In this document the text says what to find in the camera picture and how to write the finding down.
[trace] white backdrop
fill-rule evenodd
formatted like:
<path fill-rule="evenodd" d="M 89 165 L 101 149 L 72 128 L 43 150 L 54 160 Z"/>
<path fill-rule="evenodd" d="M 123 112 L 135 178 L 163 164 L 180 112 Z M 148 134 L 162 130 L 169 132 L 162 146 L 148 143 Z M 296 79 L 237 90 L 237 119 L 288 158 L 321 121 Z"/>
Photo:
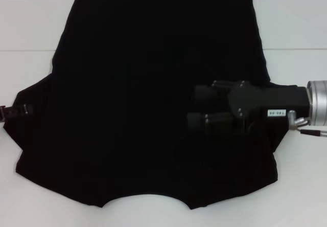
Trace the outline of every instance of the white backdrop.
<path fill-rule="evenodd" d="M 45 77 L 74 0 L 0 0 L 0 105 Z M 253 0 L 271 80 L 327 80 L 327 0 Z M 0 129 L 1 227 L 327 226 L 327 139 L 288 132 L 278 182 L 250 195 L 190 210 L 139 195 L 90 207 L 14 172 L 20 148 Z"/>

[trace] white table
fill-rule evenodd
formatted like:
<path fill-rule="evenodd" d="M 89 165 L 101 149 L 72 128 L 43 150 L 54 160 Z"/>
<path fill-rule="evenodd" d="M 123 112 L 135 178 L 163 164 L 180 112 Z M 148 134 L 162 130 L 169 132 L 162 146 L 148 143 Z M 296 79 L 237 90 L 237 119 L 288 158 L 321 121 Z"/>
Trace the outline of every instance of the white table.
<path fill-rule="evenodd" d="M 0 105 L 51 72 L 74 0 L 0 0 Z M 268 71 L 278 84 L 327 79 L 327 0 L 253 0 Z M 275 155 L 278 181 L 250 195 L 189 210 L 139 195 L 90 207 L 14 172 L 20 148 L 0 129 L 0 226 L 327 226 L 327 139 L 288 132 Z"/>

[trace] black garment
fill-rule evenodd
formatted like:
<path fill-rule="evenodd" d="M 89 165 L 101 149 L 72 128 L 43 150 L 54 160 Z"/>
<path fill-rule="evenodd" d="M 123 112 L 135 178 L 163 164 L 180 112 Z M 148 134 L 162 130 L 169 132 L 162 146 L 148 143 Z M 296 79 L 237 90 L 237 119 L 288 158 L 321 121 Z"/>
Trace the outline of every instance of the black garment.
<path fill-rule="evenodd" d="M 197 84 L 269 83 L 252 0 L 75 0 L 53 72 L 6 122 L 16 171 L 79 202 L 161 194 L 191 209 L 277 180 L 263 126 L 218 144 L 187 136 Z"/>

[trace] black fabric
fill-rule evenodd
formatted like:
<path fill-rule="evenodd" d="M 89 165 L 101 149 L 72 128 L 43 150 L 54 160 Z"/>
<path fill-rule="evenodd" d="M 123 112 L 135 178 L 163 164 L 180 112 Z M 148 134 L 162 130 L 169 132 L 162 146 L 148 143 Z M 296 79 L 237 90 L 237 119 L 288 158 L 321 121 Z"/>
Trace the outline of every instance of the black fabric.
<path fill-rule="evenodd" d="M 277 180 L 268 136 L 190 137 L 195 85 L 269 76 L 252 0 L 75 0 L 53 72 L 17 95 L 34 115 L 6 122 L 16 171 L 102 207 L 160 194 L 191 209 Z"/>

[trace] white sticker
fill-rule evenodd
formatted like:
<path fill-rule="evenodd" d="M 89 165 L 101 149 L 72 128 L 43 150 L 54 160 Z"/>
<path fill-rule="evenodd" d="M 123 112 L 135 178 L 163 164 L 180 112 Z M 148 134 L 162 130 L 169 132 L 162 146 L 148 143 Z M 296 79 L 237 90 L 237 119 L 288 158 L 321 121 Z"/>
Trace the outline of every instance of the white sticker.
<path fill-rule="evenodd" d="M 286 109 L 269 109 L 268 117 L 283 117 L 286 116 Z"/>

